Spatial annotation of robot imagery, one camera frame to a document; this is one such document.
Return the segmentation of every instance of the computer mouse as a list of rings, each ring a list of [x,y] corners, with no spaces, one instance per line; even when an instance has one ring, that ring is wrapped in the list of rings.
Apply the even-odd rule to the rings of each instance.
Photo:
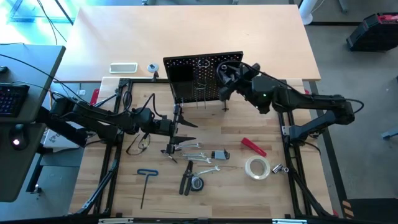
[[[8,133],[8,138],[15,150],[23,150],[29,145],[29,137],[23,124],[12,127]]]

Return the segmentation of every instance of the red tool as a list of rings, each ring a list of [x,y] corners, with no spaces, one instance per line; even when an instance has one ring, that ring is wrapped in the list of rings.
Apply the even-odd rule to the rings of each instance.
[[[260,147],[256,146],[256,144],[254,144],[254,143],[253,143],[252,141],[250,141],[249,139],[243,138],[241,142],[242,142],[242,144],[244,144],[245,146],[247,146],[247,147],[253,149],[256,153],[260,154],[261,156],[264,156],[264,157],[267,156],[267,153],[264,152],[264,150],[262,150]]]

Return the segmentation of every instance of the black keyboard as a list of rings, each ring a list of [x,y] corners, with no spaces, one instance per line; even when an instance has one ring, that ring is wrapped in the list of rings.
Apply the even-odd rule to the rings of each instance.
[[[17,117],[28,90],[27,85],[0,83],[0,117]]]

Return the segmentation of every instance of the light wood desk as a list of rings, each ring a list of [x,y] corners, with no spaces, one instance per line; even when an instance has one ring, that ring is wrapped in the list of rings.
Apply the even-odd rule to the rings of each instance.
[[[279,79],[320,79],[296,5],[81,7],[56,78],[100,82],[113,62],[166,78],[164,57],[234,51]]]
[[[112,95],[118,83],[118,78],[103,78],[98,100]],[[301,80],[290,80],[288,83],[303,91]],[[172,118],[174,101],[168,84],[134,84],[132,90],[132,107],[142,106],[149,95],[155,93],[157,111]],[[109,101],[102,108],[112,110],[113,105],[114,101]],[[190,192],[189,196],[179,195],[187,161],[179,158],[176,153],[178,164],[175,164],[160,153],[169,139],[153,134],[150,146],[144,153],[130,156],[125,150],[134,136],[125,134],[112,214],[123,212],[124,217],[159,218],[283,218],[286,213],[293,214],[286,174],[270,174],[266,180],[255,181],[244,173],[247,159],[256,153],[241,145],[243,137],[251,139],[267,152],[272,167],[279,163],[285,164],[277,113],[271,110],[268,114],[259,114],[257,109],[235,93],[228,102],[227,112],[221,110],[220,101],[207,102],[207,109],[203,103],[199,105],[198,109],[196,103],[185,103],[183,107],[184,118],[198,125],[198,128],[180,125],[178,134],[196,137],[197,141],[192,143],[202,142],[204,147],[188,149],[187,152],[206,151],[211,154],[211,151],[226,149],[231,153],[231,158],[226,162],[213,160],[212,164],[195,162],[194,172],[217,164],[220,164],[221,170],[202,176],[205,181],[202,191]],[[296,124],[301,125],[310,120],[310,113],[308,110],[295,110],[294,117]],[[70,206],[71,212],[81,208],[97,188],[104,152],[104,144],[92,144],[85,149]],[[307,185],[325,210],[331,213],[319,153],[308,146],[301,147],[301,152]],[[137,170],[141,168],[159,171],[157,177],[149,178],[142,210],[140,204],[145,177],[137,175]],[[103,196],[102,208],[106,196]],[[300,205],[304,211],[301,193],[298,193],[298,197],[301,198]]]

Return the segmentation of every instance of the masking tape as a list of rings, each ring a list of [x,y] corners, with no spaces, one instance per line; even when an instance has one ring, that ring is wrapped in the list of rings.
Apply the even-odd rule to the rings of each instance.
[[[262,164],[264,171],[262,172],[261,175],[254,174],[253,171],[250,169],[250,164],[253,161],[258,161]],[[253,180],[264,180],[265,178],[268,177],[269,172],[271,171],[271,166],[269,165],[269,162],[266,158],[262,156],[252,156],[246,161],[246,165],[244,166],[244,171]]]

